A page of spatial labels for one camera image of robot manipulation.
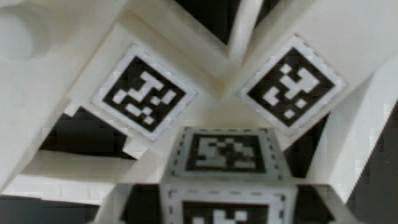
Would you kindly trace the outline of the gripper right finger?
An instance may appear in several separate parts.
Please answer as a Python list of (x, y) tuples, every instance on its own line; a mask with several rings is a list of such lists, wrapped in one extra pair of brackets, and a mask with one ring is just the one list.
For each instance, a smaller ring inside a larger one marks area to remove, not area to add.
[(332, 220), (326, 224), (365, 224), (351, 214), (332, 187), (328, 185), (314, 185), (314, 190), (332, 215)]

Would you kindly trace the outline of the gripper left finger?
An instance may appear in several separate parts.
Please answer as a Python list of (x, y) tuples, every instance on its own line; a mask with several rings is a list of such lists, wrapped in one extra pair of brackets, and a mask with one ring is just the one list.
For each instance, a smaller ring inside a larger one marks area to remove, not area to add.
[(99, 205), (94, 220), (87, 224), (126, 224), (122, 220), (124, 209), (133, 185), (117, 184)]

